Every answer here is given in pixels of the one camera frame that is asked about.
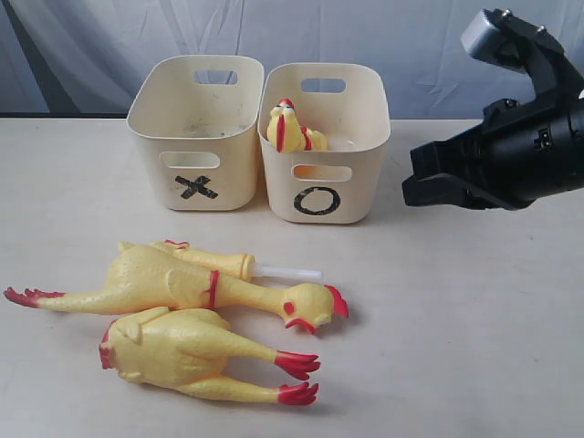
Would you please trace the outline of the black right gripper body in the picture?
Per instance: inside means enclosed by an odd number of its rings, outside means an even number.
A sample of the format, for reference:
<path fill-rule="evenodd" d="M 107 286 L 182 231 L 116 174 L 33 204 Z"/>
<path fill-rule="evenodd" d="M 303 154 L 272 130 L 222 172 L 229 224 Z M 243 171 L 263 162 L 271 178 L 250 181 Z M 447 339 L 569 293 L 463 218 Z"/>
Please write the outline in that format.
<path fill-rule="evenodd" d="M 583 187 L 582 99 L 518 130 L 486 135 L 474 126 L 456 140 L 465 165 L 460 207 L 519 210 Z"/>

